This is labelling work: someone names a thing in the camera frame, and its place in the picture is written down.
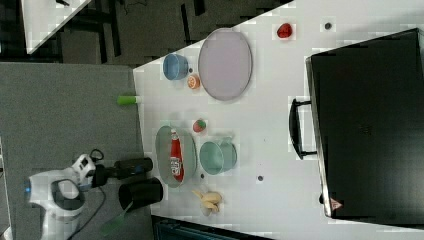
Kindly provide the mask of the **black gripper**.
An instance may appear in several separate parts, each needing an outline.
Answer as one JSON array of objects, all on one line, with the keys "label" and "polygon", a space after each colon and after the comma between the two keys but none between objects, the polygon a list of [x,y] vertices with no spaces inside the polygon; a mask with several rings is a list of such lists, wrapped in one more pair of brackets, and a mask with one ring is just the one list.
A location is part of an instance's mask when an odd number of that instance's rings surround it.
[{"label": "black gripper", "polygon": [[100,187],[104,186],[109,178],[115,178],[116,172],[113,167],[105,167],[104,165],[97,165],[93,179],[92,179],[92,187]]}]

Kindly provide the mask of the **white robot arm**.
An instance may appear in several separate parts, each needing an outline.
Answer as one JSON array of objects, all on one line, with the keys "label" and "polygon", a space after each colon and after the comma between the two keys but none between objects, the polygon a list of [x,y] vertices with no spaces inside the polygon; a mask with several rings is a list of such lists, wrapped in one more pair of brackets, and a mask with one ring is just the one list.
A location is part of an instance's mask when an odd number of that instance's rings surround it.
[{"label": "white robot arm", "polygon": [[81,216],[86,208],[83,182],[90,177],[80,167],[40,172],[28,178],[25,188],[30,205],[44,211],[41,220],[40,240],[71,240],[95,216],[84,224]]}]

